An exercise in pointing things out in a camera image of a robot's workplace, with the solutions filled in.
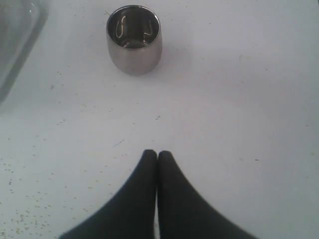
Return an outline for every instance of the metal cup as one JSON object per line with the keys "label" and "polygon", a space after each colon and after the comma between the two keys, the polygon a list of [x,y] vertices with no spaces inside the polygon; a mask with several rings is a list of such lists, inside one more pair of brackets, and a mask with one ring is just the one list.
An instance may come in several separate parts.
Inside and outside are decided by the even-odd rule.
{"label": "metal cup", "polygon": [[113,63],[130,75],[142,75],[159,63],[162,53],[160,21],[150,9],[124,6],[108,19],[107,42]]}

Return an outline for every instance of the cup rim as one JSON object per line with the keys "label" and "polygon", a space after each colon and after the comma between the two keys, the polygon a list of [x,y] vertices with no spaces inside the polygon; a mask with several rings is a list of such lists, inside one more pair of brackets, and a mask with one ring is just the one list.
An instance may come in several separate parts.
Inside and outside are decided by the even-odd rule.
{"label": "cup rim", "polygon": [[[158,30],[157,36],[154,38],[154,40],[153,40],[150,44],[148,44],[147,46],[141,47],[141,48],[125,48],[125,47],[123,47],[123,46],[120,46],[119,44],[117,44],[117,43],[111,38],[111,36],[110,36],[110,34],[109,34],[109,23],[110,23],[111,18],[112,18],[116,13],[118,13],[118,12],[124,10],[124,9],[132,8],[132,7],[140,7],[140,8],[143,8],[143,9],[149,11],[151,14],[153,14],[153,16],[155,17],[155,19],[157,20],[157,22],[158,22],[158,24],[159,24],[159,30]],[[135,4],[134,4],[134,5],[126,5],[126,6],[120,7],[120,8],[118,8],[118,9],[116,9],[116,10],[109,16],[109,18],[108,18],[108,20],[107,20],[107,23],[106,23],[106,34],[107,34],[107,37],[110,38],[111,41],[112,41],[115,45],[117,45],[118,47],[123,48],[123,49],[126,49],[126,50],[131,50],[131,51],[141,50],[141,49],[145,49],[145,48],[150,47],[150,46],[153,45],[153,44],[156,42],[156,40],[159,38],[160,33],[161,33],[161,25],[160,25],[159,17],[158,17],[158,16],[156,15],[156,13],[153,12],[151,9],[149,9],[149,8],[147,8],[147,7],[145,7],[145,6],[142,6],[142,5],[135,5]]]}

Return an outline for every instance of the sink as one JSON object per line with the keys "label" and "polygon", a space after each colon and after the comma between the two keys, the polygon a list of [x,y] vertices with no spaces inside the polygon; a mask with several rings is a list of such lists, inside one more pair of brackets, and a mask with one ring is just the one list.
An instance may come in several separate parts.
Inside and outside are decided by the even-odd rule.
{"label": "sink", "polygon": [[36,0],[0,0],[0,103],[12,88],[47,18]]}

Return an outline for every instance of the white countertop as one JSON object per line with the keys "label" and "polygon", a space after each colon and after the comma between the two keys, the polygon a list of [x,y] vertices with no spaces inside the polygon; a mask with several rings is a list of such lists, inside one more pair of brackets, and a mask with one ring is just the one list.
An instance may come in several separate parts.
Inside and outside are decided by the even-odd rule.
{"label": "white countertop", "polygon": [[[130,3],[162,23],[162,60],[138,78],[106,45],[106,12]],[[257,237],[317,238],[318,24],[316,0],[53,0],[0,108],[0,239],[58,237],[147,148]]]}

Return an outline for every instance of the stainless steel cup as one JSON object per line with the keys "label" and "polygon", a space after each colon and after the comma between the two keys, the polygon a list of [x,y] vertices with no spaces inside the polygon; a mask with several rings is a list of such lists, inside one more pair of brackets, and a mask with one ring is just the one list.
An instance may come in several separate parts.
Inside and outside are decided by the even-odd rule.
{"label": "stainless steel cup", "polygon": [[160,61],[160,21],[150,9],[129,5],[116,10],[108,19],[106,32],[111,59],[121,71],[142,75]]}

